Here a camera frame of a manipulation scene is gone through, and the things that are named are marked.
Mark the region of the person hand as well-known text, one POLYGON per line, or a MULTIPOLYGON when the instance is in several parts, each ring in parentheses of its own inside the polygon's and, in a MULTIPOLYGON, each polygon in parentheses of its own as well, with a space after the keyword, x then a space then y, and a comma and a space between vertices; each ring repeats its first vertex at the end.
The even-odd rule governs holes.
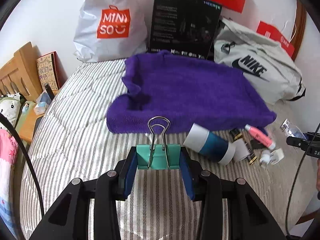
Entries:
POLYGON ((316 179, 316 189, 320 191, 320 159, 317 160, 317 179, 316 179))

